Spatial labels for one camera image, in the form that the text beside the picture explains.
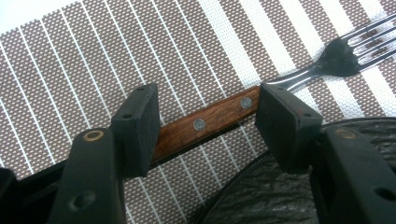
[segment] metal screw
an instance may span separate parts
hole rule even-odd
[[[201,131],[205,128],[205,122],[203,119],[196,119],[194,121],[194,129],[196,131]]]
[[[248,97],[244,97],[241,100],[241,106],[244,109],[248,109],[249,107],[251,107],[251,99]]]
[[[351,131],[345,130],[345,129],[337,129],[335,130],[335,133],[340,135],[343,138],[347,138],[347,139],[355,139],[356,138],[356,134],[354,134]]]
[[[93,130],[93,131],[90,131],[90,132],[84,134],[84,136],[82,138],[86,142],[93,142],[93,141],[96,141],[98,139],[101,139],[104,135],[105,135],[105,133],[102,132],[102,131]]]

